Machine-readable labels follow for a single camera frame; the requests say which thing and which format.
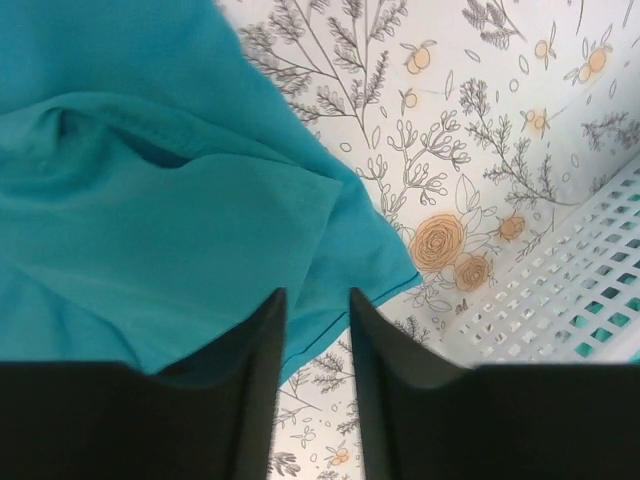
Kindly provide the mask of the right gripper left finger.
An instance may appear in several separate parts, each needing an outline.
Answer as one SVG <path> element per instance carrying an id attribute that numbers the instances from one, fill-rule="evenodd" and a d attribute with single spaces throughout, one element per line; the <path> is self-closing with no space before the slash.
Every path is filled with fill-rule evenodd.
<path id="1" fill-rule="evenodd" d="M 5 479 L 263 479 L 287 297 L 147 375 L 117 362 L 5 362 Z"/>

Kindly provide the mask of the teal blue t shirt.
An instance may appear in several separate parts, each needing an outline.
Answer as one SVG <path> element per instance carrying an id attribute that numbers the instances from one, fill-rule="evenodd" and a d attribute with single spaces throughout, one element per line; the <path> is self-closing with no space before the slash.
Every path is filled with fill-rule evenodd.
<path id="1" fill-rule="evenodd" d="M 293 374 L 420 277 L 210 1 L 1 5 L 1 356 L 153 373 L 275 289 Z"/>

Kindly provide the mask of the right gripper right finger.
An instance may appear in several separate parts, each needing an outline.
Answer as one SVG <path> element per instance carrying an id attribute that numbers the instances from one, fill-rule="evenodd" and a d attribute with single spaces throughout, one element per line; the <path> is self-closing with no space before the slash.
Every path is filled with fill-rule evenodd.
<path id="1" fill-rule="evenodd" d="M 388 322 L 358 289 L 350 334 L 370 479 L 635 479 L 639 369 L 457 366 Z"/>

